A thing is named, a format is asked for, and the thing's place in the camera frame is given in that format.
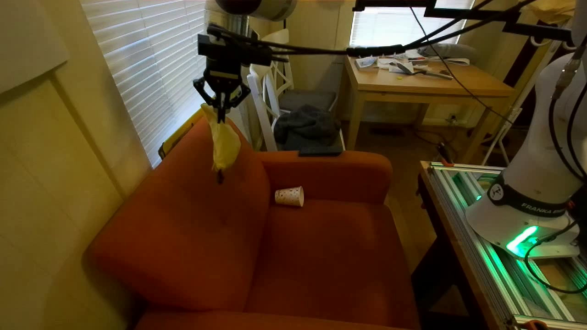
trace armchair backrest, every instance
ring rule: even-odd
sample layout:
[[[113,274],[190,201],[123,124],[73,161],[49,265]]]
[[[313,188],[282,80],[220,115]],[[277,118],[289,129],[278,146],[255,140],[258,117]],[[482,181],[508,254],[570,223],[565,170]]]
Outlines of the armchair backrest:
[[[240,140],[218,183],[211,131],[198,118],[99,232],[90,256],[150,304],[242,309],[269,183],[255,150]]]

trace white robot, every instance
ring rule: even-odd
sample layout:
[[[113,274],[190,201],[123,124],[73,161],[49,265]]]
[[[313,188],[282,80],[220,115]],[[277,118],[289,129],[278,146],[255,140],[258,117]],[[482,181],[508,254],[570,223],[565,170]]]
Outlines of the white robot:
[[[587,168],[587,0],[576,1],[572,40],[577,49],[548,63],[535,82],[530,131],[499,179],[466,210],[467,223],[488,241],[517,256],[557,258],[579,252],[579,227],[565,205],[585,184]],[[566,131],[572,118],[572,157]]]

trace wall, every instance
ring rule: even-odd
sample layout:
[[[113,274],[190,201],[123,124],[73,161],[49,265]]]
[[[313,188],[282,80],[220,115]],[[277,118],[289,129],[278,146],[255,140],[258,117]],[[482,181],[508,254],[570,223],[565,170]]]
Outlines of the wall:
[[[0,95],[0,327],[126,327],[84,249],[148,161],[78,0],[38,1],[69,60]]]
[[[515,0],[495,0],[489,8],[502,8],[517,3]],[[302,0],[297,1],[288,18],[291,43],[315,47],[346,47],[352,27],[354,0]],[[524,36],[506,34],[499,23],[489,23],[475,32],[462,36],[464,43],[478,51],[478,65],[497,78],[502,78],[517,56]],[[291,60],[295,87],[337,89],[343,76],[343,63],[337,56],[295,56]],[[458,124],[471,126],[478,115],[458,106],[434,106],[423,117],[423,124],[447,124],[447,117],[456,113]],[[365,106],[363,120],[411,122],[416,107],[411,104],[370,102]]]

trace orange armchair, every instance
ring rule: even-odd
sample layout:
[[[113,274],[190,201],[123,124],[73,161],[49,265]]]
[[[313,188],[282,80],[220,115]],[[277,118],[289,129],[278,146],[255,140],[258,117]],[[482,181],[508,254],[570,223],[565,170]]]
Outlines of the orange armchair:
[[[211,153],[200,118],[90,245],[146,300],[137,327],[418,327],[385,157],[255,151],[242,139],[218,184]],[[271,201],[293,184],[304,206]]]

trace window blinds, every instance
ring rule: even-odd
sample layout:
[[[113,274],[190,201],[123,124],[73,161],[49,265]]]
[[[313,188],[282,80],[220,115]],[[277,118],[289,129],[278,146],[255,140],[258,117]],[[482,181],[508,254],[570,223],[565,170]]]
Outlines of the window blinds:
[[[201,98],[198,32],[205,0],[80,0],[113,82],[152,164],[159,144]]]
[[[469,7],[471,0],[442,0],[436,7]],[[449,21],[451,18],[431,18],[423,16],[423,7],[414,7],[425,32],[431,32]],[[464,25],[464,19],[451,25],[440,34],[453,32]],[[422,29],[414,19],[409,7],[366,7],[365,10],[354,12],[350,45],[390,45],[409,43],[422,36]],[[445,41],[455,43],[458,36],[447,38]]]

